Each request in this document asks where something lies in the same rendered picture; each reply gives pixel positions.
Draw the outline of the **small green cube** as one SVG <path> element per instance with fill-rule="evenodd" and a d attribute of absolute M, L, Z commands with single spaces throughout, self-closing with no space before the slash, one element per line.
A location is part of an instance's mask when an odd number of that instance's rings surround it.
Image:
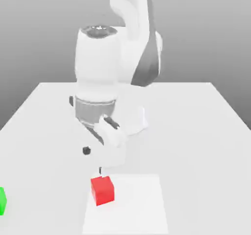
<path fill-rule="evenodd" d="M 3 187 L 0 187 L 0 215 L 4 215 L 7 198 Z"/>

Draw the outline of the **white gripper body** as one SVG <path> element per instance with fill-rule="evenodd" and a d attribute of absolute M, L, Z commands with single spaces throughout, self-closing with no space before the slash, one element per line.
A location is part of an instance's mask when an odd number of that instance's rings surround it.
<path fill-rule="evenodd" d="M 126 156 L 126 135 L 115 121 L 99 121 L 93 127 L 82 121 L 82 153 L 101 168 L 120 166 Z"/>

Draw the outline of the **small red cube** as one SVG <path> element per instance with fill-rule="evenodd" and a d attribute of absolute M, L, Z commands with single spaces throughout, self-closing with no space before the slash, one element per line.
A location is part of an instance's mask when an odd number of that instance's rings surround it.
<path fill-rule="evenodd" d="M 92 178 L 91 192 L 96 206 L 115 200 L 114 185 L 109 176 Z"/>

